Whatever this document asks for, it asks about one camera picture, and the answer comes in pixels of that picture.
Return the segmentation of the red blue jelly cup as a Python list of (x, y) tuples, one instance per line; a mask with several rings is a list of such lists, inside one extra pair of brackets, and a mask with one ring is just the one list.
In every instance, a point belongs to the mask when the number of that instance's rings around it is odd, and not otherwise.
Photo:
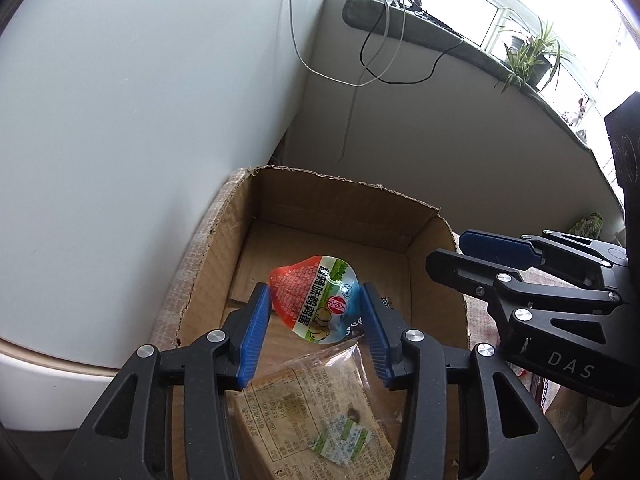
[(312, 256), (269, 274), (271, 304), (299, 338), (337, 344), (360, 320), (360, 284), (352, 266), (333, 256)]

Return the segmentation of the green tissue box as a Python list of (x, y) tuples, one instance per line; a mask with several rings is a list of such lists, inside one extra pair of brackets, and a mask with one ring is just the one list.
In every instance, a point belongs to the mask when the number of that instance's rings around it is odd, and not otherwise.
[(577, 220), (568, 230), (568, 234), (580, 237), (590, 238), (590, 240), (598, 240), (602, 233), (604, 220), (602, 216), (593, 211), (588, 216)]

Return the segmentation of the small figurine on sill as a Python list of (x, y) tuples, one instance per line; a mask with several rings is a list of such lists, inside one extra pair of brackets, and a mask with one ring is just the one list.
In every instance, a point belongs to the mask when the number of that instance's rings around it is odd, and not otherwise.
[(578, 111), (568, 123), (571, 127), (577, 127), (586, 114), (587, 105), (589, 104), (589, 96), (581, 96), (578, 100)]

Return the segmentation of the packaged cracker bread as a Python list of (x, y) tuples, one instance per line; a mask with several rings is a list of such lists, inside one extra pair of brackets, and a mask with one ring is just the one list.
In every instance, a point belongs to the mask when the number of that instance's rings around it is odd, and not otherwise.
[(284, 363), (228, 402), (243, 479), (387, 479), (402, 402), (352, 340)]

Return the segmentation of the potted green plant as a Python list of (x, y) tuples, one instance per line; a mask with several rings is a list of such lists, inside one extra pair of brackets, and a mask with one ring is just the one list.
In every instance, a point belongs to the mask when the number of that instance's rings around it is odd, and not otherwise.
[(538, 91), (537, 84), (543, 76), (548, 79), (542, 86), (544, 90), (554, 80), (559, 80), (562, 63), (573, 62), (574, 54), (563, 49), (560, 40), (554, 36), (552, 25), (538, 20), (538, 32), (534, 32), (518, 12), (508, 6), (504, 9), (508, 20), (518, 24), (528, 36), (519, 47), (509, 47), (506, 50), (506, 68), (508, 74), (502, 83), (502, 92), (509, 87), (521, 88), (524, 84)]

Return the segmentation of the brown cardboard box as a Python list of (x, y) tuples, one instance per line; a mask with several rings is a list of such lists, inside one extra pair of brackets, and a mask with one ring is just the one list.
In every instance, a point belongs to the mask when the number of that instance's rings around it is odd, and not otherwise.
[(186, 346), (269, 288), (254, 380), (228, 395), (245, 479), (442, 479), (457, 454), (445, 351), (465, 302), (425, 259), (449, 224), (379, 185), (265, 166), (235, 171), (191, 238), (152, 341)]

